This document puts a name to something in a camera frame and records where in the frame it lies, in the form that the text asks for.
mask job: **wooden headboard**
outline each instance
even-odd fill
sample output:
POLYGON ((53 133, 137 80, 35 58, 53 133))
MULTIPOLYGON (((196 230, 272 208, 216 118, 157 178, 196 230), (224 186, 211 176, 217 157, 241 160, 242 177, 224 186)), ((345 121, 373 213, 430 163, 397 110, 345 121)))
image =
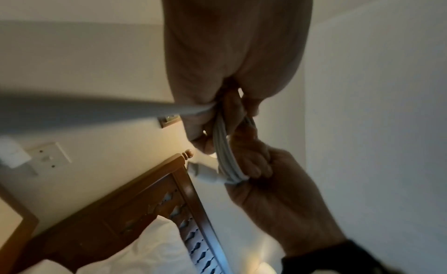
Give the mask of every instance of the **wooden headboard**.
POLYGON ((225 254, 176 154, 33 238, 15 272, 49 259, 71 271, 122 250, 156 218, 174 221, 198 273, 231 274, 225 254))

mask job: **black sleeve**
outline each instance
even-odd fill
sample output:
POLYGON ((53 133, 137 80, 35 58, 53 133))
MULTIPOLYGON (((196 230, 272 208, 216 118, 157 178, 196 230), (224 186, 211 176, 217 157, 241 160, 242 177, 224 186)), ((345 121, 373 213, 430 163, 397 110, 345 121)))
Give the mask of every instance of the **black sleeve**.
POLYGON ((283 274, 310 274, 315 270, 332 270, 340 274, 389 274, 368 252, 353 241, 282 259, 283 274))

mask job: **hand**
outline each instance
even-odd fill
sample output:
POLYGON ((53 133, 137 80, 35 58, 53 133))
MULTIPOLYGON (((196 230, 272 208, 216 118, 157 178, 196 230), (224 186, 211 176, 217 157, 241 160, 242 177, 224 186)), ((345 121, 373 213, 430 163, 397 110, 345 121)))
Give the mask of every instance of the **hand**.
MULTIPOLYGON (((207 104, 225 89, 227 133, 295 74, 312 0, 162 0, 166 71, 176 103, 207 104)), ((188 139, 211 154, 214 111, 182 116, 188 139)))
POLYGON ((299 256, 345 241, 317 186, 293 156, 267 147, 253 137, 253 132, 244 130, 235 133, 230 144, 250 180, 226 186, 233 202, 261 230, 276 239, 287 256, 299 256), (247 155, 249 160, 258 160, 243 161, 247 155), (270 171, 261 167, 266 164, 270 171))

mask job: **ceiling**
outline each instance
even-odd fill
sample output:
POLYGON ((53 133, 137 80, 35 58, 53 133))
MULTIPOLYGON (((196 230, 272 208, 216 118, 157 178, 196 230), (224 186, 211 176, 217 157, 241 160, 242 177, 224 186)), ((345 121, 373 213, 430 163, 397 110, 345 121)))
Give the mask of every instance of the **ceiling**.
MULTIPOLYGON (((375 0, 315 0, 319 23, 375 0)), ((160 0, 0 0, 0 20, 162 24, 160 0)))

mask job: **bed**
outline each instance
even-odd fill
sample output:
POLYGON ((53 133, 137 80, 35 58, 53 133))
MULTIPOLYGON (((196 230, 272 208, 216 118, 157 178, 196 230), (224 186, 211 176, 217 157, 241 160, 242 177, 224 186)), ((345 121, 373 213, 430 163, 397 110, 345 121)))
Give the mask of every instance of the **bed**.
POLYGON ((186 172, 184 165, 190 156, 190 153, 174 155, 34 237, 15 264, 14 273, 44 259, 74 273, 124 249, 160 215, 177 225, 198 273, 231 274, 186 172))

